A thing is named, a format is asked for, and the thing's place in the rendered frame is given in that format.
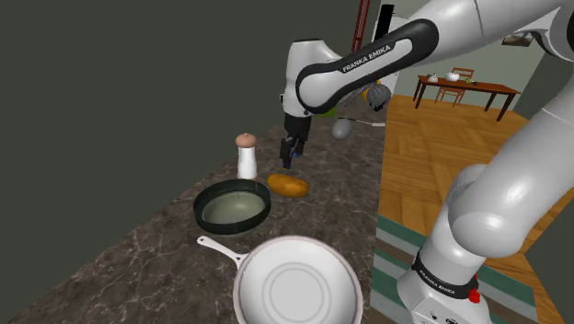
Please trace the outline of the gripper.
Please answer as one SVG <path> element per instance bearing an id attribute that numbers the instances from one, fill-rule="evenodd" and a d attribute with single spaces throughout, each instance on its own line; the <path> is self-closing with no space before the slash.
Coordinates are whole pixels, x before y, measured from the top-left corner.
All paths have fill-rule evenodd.
<path id="1" fill-rule="evenodd" d="M 312 117 L 295 117 L 290 114 L 284 116 L 284 129 L 287 138 L 281 140 L 280 159 L 282 167 L 291 168 L 292 158 L 303 154 L 304 144 L 308 139 Z"/>

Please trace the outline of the brown potato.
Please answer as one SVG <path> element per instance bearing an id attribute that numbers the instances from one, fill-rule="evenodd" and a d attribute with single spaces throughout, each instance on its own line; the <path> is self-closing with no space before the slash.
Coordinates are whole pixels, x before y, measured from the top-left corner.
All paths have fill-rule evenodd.
<path id="1" fill-rule="evenodd" d="M 270 174 L 267 183 L 273 192 L 285 197 L 300 198 L 309 191 L 309 184 L 304 180 L 278 173 Z"/>

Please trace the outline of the white pepper mill brown cap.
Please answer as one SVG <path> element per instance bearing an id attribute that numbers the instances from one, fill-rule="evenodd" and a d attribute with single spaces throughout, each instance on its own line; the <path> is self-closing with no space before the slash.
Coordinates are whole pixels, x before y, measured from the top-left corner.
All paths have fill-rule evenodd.
<path id="1" fill-rule="evenodd" d="M 257 138 L 250 133 L 241 133 L 235 139 L 238 148 L 237 177 L 239 179 L 255 179 L 258 175 L 256 143 Z"/>

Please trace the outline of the grey ladle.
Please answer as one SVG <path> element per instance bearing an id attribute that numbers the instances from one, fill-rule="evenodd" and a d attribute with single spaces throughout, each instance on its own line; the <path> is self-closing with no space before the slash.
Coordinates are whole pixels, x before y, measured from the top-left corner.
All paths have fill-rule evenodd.
<path id="1" fill-rule="evenodd" d="M 353 123 L 360 123 L 369 125 L 372 127 L 385 127 L 385 122 L 369 122 L 361 121 L 352 118 L 338 118 L 338 120 L 333 124 L 331 129 L 332 137 L 338 141 L 347 139 L 352 132 Z"/>

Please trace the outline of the black round pan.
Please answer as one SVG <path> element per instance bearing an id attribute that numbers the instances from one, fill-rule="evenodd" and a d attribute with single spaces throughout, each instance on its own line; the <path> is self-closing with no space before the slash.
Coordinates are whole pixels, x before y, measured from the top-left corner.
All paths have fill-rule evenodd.
<path id="1" fill-rule="evenodd" d="M 268 187 L 251 179 L 228 179 L 201 191 L 193 203 L 200 228 L 216 235 L 235 235 L 260 225 L 270 214 Z"/>

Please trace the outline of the white frying pan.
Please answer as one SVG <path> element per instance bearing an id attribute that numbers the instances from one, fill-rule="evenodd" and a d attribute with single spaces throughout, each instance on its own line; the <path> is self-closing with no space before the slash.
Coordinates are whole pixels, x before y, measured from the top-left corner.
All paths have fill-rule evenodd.
<path id="1" fill-rule="evenodd" d="M 346 259 L 311 237 L 282 236 L 238 254 L 206 236 L 197 243 L 235 262 L 239 324 L 361 324 L 363 297 Z"/>

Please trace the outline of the green grey striped rug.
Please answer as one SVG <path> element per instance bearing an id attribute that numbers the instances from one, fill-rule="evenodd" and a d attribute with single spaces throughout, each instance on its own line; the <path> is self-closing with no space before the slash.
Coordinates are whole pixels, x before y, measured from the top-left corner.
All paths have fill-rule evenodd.
<path id="1" fill-rule="evenodd" d="M 397 289 L 426 237 L 386 217 L 377 217 L 371 307 L 384 321 L 411 324 Z M 488 303 L 493 324 L 538 324 L 533 289 L 487 266 L 477 271 L 478 292 Z"/>

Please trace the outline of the brown wooden chair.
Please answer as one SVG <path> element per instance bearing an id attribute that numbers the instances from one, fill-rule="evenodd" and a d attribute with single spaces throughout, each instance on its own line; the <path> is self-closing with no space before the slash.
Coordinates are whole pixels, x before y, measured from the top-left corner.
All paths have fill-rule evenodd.
<path id="1" fill-rule="evenodd" d="M 445 79 L 447 81 L 454 81 L 454 78 L 457 76 L 458 80 L 463 81 L 469 80 L 470 82 L 472 82 L 473 74 L 474 74 L 473 69 L 454 67 L 450 73 L 446 74 Z M 435 102 L 437 102 L 438 100 L 443 101 L 445 95 L 454 96 L 453 106 L 456 106 L 461 102 L 464 94 L 465 94 L 464 89 L 440 87 L 437 96 L 435 98 Z"/>

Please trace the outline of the brown dining table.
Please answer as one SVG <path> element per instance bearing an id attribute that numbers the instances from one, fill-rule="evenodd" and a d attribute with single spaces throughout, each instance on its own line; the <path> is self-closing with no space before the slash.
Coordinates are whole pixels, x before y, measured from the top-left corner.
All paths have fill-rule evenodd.
<path id="1" fill-rule="evenodd" d="M 514 100 L 515 96 L 520 94 L 520 92 L 517 90 L 506 87 L 504 85 L 499 85 L 499 84 L 491 84 L 491 83 L 484 83 L 484 82 L 478 82 L 476 84 L 473 84 L 473 83 L 467 84 L 465 81 L 462 81 L 462 80 L 448 81 L 444 77 L 438 77 L 437 81 L 430 81 L 430 78 L 428 76 L 419 75 L 419 81 L 417 83 L 417 88 L 416 88 L 415 94 L 413 96 L 413 100 L 416 102 L 416 104 L 415 104 L 416 109 L 419 107 L 422 96 L 426 90 L 426 87 L 428 87 L 428 86 L 448 87 L 448 88 L 462 89 L 465 91 L 476 91 L 476 92 L 489 93 L 490 97 L 489 97 L 488 103 L 485 107 L 485 111 L 488 111 L 494 98 L 497 95 L 506 95 L 507 98 L 506 98 L 506 100 L 502 106 L 502 109 L 500 110 L 500 113 L 497 117 L 497 122 L 500 122 L 502 120 L 504 114 L 506 113 L 508 107 L 510 106 L 510 104 Z"/>

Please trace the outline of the red ladder-like frame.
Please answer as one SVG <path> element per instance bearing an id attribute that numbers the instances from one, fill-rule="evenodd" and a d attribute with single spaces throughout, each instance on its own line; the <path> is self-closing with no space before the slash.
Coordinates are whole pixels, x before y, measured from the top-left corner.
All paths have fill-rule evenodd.
<path id="1" fill-rule="evenodd" d="M 360 0 L 358 15 L 356 19 L 356 26 L 353 33 L 353 40 L 351 45 L 351 51 L 356 52 L 362 46 L 362 38 L 365 30 L 365 23 L 368 17 L 368 11 L 370 6 L 370 0 Z"/>

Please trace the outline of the wall picture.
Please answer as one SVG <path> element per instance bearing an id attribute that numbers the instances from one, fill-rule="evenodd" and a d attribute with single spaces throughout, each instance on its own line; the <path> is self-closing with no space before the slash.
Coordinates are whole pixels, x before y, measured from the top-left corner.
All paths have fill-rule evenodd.
<path id="1" fill-rule="evenodd" d="M 504 46 L 529 47 L 534 39 L 530 31 L 520 31 L 505 37 L 501 44 Z"/>

